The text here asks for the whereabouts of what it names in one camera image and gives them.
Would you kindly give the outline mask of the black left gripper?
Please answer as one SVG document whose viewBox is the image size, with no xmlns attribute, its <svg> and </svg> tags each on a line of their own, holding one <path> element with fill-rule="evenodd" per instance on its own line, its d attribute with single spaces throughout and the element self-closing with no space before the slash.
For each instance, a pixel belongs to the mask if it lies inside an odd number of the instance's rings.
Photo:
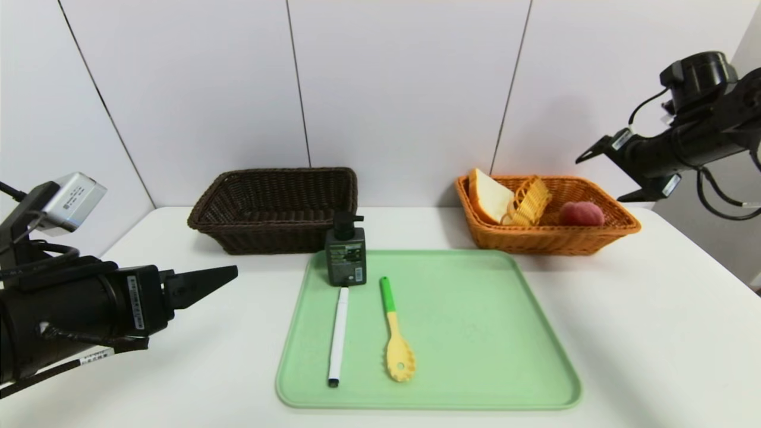
<svg viewBox="0 0 761 428">
<path fill-rule="evenodd" d="M 236 265 L 185 273 L 82 265 L 22 279 L 2 290 L 2 383 L 107 339 L 147 338 L 166 328 L 173 310 L 190 308 L 237 277 Z"/>
</svg>

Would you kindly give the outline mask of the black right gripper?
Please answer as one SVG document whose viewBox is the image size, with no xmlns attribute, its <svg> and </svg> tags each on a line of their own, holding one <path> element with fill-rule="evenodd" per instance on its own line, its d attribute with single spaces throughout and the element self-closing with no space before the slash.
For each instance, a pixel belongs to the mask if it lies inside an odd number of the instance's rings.
<svg viewBox="0 0 761 428">
<path fill-rule="evenodd" d="M 624 171 L 639 189 L 618 197 L 620 203 L 657 202 L 668 198 L 681 181 L 680 172 L 699 167 L 682 147 L 678 130 L 666 130 L 657 136 L 644 137 L 620 130 L 614 137 L 603 136 L 586 149 L 574 163 L 604 156 Z"/>
</svg>

